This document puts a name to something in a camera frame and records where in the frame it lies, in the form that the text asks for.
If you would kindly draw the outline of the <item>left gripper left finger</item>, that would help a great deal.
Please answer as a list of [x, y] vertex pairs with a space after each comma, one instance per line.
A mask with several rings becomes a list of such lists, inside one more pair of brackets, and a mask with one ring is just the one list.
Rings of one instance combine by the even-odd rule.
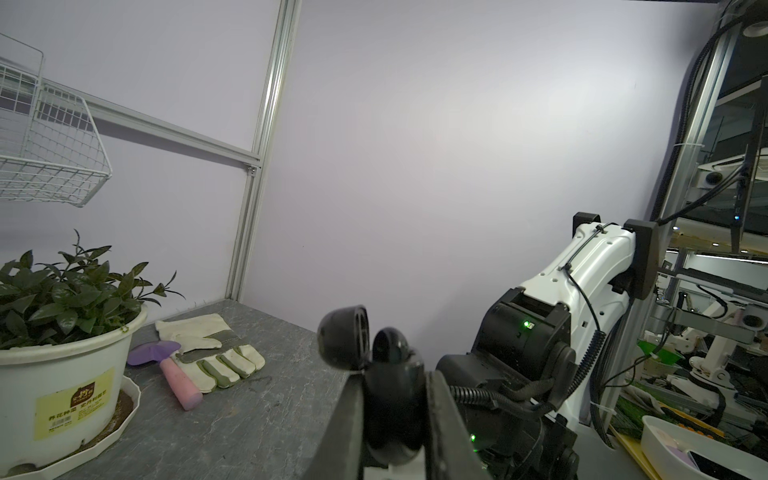
[[347, 378], [304, 480], [364, 478], [364, 377]]

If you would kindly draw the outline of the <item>black earbud charging case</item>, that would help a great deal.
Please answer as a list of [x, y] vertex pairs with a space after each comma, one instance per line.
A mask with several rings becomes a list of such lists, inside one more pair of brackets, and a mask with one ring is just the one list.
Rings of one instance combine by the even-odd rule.
[[426, 373], [410, 345], [406, 363], [372, 360], [376, 335], [362, 305], [326, 314], [317, 329], [319, 353], [331, 367], [364, 377], [364, 443], [381, 464], [403, 465], [416, 457], [427, 432]]

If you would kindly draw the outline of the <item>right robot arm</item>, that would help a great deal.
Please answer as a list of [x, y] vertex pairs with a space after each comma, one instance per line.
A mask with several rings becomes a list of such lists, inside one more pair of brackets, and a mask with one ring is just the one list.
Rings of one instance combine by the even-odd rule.
[[573, 479], [576, 429], [611, 331], [652, 289], [654, 222], [577, 213], [565, 249], [485, 313], [471, 349], [437, 365], [495, 479]]

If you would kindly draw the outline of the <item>potted green plant white pot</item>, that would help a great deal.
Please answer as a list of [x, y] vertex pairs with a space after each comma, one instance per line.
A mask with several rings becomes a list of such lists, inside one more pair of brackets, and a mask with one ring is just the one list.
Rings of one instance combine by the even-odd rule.
[[54, 263], [32, 251], [1, 267], [1, 474], [41, 468], [98, 437], [119, 400], [133, 335], [173, 294], [140, 262], [75, 242]]

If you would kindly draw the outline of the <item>white plant saucer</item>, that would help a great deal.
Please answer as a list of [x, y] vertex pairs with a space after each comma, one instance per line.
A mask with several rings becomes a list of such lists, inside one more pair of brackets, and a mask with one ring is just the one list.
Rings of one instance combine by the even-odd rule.
[[57, 479], [81, 465], [94, 460], [115, 444], [133, 420], [140, 407], [141, 390], [128, 376], [124, 375], [116, 410], [107, 426], [91, 441], [81, 446], [74, 453], [42, 468], [32, 464], [20, 465], [11, 469], [6, 479]]

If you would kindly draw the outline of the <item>black earbud one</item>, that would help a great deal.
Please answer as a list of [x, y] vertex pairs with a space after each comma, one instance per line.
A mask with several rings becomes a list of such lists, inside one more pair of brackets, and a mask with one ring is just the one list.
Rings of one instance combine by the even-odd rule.
[[411, 356], [405, 335], [394, 327], [380, 330], [372, 345], [372, 360], [376, 363], [402, 364]]

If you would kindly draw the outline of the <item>purple pink garden trowel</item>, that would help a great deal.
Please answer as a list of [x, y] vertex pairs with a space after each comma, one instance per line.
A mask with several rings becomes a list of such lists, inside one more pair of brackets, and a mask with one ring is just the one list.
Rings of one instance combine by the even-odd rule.
[[181, 345], [174, 341], [144, 343], [129, 352], [127, 364], [140, 366], [156, 363], [181, 407], [190, 411], [202, 403], [203, 393], [172, 359], [180, 348]]

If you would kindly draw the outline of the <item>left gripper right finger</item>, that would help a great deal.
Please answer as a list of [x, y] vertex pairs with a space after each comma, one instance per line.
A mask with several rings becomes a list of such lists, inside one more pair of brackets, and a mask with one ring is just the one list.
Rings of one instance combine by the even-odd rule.
[[444, 376], [426, 375], [428, 433], [425, 440], [425, 474], [433, 480], [490, 479], [470, 440], [464, 421]]

